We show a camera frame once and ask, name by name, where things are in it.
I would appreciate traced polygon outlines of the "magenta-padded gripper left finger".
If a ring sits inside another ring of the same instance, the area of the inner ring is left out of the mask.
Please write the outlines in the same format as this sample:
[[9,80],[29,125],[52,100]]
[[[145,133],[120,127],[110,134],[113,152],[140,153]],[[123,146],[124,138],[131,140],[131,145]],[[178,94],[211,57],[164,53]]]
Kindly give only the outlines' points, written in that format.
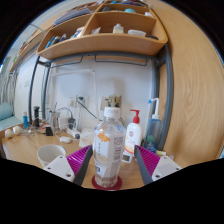
[[88,145],[67,157],[58,156],[44,170],[81,186],[92,155],[92,146]]

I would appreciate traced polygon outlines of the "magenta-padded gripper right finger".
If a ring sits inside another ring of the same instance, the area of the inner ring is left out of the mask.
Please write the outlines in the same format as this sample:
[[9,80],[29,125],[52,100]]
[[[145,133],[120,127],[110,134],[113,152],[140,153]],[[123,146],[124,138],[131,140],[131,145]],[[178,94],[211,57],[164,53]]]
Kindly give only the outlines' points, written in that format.
[[141,146],[135,146],[134,155],[145,185],[181,170],[168,156],[158,156]]

